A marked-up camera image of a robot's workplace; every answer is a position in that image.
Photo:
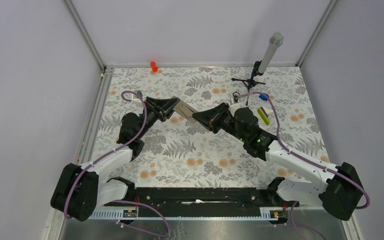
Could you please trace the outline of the white remote control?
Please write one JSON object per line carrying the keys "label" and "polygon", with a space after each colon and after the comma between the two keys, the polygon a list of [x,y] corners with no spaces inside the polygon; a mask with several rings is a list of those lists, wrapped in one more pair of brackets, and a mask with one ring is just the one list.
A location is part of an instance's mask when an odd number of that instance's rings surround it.
{"label": "white remote control", "polygon": [[185,118],[187,121],[191,123],[195,123],[196,120],[193,118],[193,114],[197,113],[198,111],[194,109],[189,104],[185,103],[184,101],[180,100],[175,107],[173,108],[173,111]]}

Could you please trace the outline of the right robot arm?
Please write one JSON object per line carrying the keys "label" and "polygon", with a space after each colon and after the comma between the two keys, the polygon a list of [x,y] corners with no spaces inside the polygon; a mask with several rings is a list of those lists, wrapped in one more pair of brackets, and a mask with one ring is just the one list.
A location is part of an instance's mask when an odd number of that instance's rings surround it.
{"label": "right robot arm", "polygon": [[210,132],[223,130],[239,139],[252,157],[283,166],[313,183],[319,191],[316,202],[333,217],[348,221],[359,208],[364,188],[353,165],[326,163],[293,151],[279,137],[260,128],[258,118],[248,107],[221,103],[193,113],[192,118]]}

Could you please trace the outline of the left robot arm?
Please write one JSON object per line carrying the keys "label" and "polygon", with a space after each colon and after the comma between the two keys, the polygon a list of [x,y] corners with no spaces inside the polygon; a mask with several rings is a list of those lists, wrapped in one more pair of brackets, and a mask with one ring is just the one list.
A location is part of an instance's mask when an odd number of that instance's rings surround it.
{"label": "left robot arm", "polygon": [[70,163],[63,168],[50,206],[66,218],[85,221],[97,207],[116,200],[124,206],[134,202],[134,184],[109,175],[139,156],[145,145],[143,135],[156,121],[168,120],[180,99],[142,99],[133,93],[130,102],[142,107],[142,113],[129,112],[122,117],[118,141],[112,150],[96,160],[81,165]]}

